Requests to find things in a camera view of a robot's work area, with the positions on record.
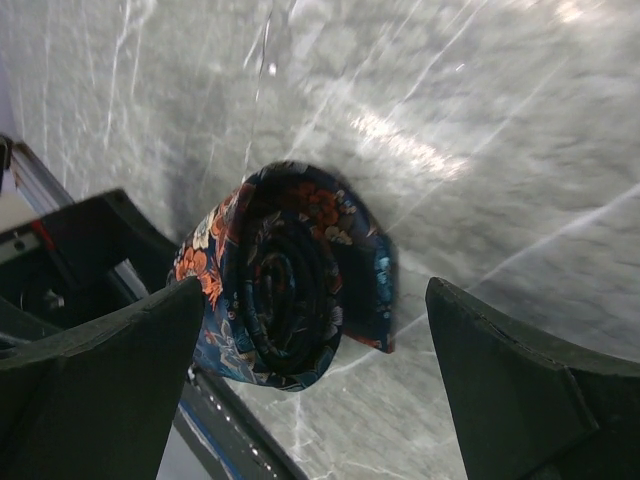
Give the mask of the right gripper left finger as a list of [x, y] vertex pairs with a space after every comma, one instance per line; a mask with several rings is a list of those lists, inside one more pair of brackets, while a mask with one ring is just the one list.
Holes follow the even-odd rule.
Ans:
[[4, 479], [156, 477], [203, 316], [189, 277], [1, 361]]

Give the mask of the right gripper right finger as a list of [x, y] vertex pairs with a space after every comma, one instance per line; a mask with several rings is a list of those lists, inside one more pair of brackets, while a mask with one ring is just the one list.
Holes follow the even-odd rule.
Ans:
[[513, 319], [441, 278], [425, 302], [468, 478], [638, 478], [638, 363]]

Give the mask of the dark floral patterned necktie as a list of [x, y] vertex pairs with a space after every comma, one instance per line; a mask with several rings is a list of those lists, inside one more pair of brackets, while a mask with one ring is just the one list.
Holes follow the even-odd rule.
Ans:
[[204, 297], [193, 363], [210, 374], [301, 391], [344, 337], [390, 353], [392, 245], [338, 177], [271, 163], [212, 209], [180, 245], [170, 282]]

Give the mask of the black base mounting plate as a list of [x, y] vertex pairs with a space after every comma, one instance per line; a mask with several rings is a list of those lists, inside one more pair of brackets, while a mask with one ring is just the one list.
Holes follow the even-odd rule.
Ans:
[[122, 189], [3, 230], [2, 349], [136, 302], [139, 294], [116, 272], [124, 263], [144, 294], [162, 289], [176, 249]]

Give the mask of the aluminium rail frame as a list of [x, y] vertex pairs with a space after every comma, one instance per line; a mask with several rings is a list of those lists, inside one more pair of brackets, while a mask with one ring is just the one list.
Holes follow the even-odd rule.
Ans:
[[23, 141], [1, 135], [1, 261], [44, 252], [58, 267], [75, 202]]

